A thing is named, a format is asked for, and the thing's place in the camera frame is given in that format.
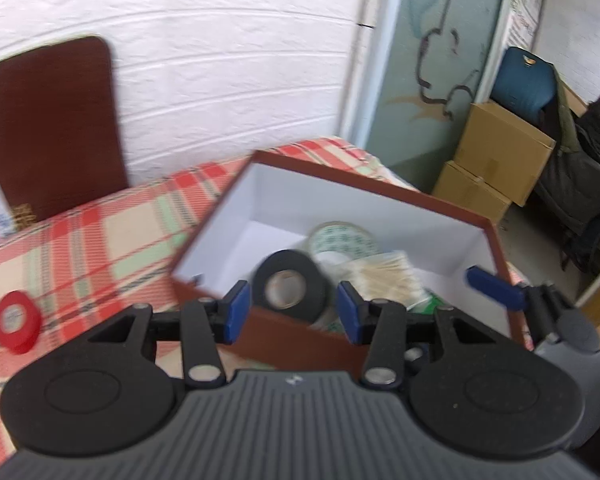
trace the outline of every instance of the table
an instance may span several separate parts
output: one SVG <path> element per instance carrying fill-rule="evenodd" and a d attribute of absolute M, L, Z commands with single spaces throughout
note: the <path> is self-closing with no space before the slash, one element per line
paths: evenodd
<path fill-rule="evenodd" d="M 371 178 L 405 185 L 367 152 L 325 137 L 272 149 Z M 0 391 L 18 370 L 69 339 L 136 303 L 172 308 L 167 264 L 246 157 L 209 162 L 84 204 L 0 244 L 0 298 L 25 290 L 40 307 L 43 327 L 34 348 L 17 356 L 0 346 Z M 178 369 L 173 343 L 158 347 L 158 363 Z M 225 367 L 245 363 L 222 356 Z M 14 451 L 0 422 L 0 464 Z"/>

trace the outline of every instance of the chair backrest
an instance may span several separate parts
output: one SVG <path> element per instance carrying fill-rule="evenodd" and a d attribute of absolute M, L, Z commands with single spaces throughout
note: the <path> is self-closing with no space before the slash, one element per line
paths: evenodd
<path fill-rule="evenodd" d="M 502 58 L 491 99 L 538 126 L 540 110 L 556 91 L 554 67 L 538 56 L 512 46 Z"/>
<path fill-rule="evenodd" d="M 0 186 L 36 221 L 128 187 L 102 38 L 0 61 Z"/>

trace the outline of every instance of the cardboard box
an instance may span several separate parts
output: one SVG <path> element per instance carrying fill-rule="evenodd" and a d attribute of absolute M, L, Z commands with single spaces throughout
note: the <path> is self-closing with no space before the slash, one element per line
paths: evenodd
<path fill-rule="evenodd" d="M 471 105 L 454 162 L 525 205 L 555 141 L 496 103 Z"/>
<path fill-rule="evenodd" d="M 478 213 L 497 224 L 511 200 L 452 160 L 442 169 L 433 196 Z"/>
<path fill-rule="evenodd" d="M 297 247 L 319 224 L 352 222 L 382 251 L 405 250 L 424 285 L 450 304 L 523 342 L 522 315 L 470 289 L 472 265 L 510 282 L 493 224 L 424 193 L 268 152 L 255 152 L 170 264 L 180 301 L 222 297 L 275 251 Z M 241 357 L 286 370 L 346 370 L 358 377 L 366 348 L 252 306 Z"/>

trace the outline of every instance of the painted wall mural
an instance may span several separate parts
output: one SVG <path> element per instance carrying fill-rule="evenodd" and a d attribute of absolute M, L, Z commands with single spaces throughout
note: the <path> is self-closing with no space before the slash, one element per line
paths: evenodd
<path fill-rule="evenodd" d="M 428 190 L 462 132 L 501 0 L 402 0 L 367 149 Z"/>

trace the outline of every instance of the stacked cardboard boxes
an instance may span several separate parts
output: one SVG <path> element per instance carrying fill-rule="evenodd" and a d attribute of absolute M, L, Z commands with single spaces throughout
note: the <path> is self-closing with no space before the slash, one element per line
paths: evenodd
<path fill-rule="evenodd" d="M 433 195 L 497 224 L 511 202 L 525 205 L 554 145 L 496 103 L 472 105 L 456 156 L 445 164 Z"/>

